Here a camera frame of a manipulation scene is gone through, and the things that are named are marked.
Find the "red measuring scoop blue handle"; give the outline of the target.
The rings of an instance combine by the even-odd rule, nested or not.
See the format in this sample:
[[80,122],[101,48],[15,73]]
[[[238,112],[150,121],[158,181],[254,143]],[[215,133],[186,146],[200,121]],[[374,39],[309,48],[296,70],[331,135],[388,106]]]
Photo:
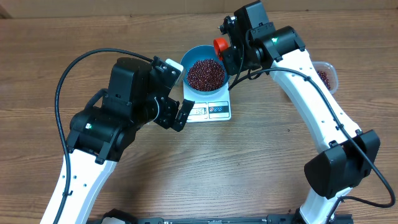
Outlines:
[[222,61],[223,60],[222,52],[229,47],[226,39],[222,37],[214,39],[213,46],[215,49],[215,54],[217,55],[218,59]]

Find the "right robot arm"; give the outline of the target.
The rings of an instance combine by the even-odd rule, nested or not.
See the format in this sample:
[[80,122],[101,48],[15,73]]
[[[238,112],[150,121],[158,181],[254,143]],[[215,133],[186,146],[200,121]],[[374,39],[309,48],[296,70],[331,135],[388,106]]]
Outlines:
[[280,85],[300,113],[318,154],[306,163],[310,191],[294,215],[269,215],[269,223],[352,223],[336,209],[371,173],[380,147],[374,131],[363,132],[333,98],[296,31],[276,29],[262,2],[247,4],[225,17],[215,52],[228,75],[243,81],[266,73]]

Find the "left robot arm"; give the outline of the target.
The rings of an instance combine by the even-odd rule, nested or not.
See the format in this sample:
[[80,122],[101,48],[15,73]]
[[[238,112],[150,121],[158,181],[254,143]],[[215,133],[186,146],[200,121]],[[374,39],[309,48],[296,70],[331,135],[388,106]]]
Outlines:
[[185,68],[171,59],[117,59],[108,88],[97,92],[70,121],[68,156],[42,223],[85,223],[102,186],[143,125],[153,121],[177,132],[184,128],[193,102],[169,98],[184,74]]

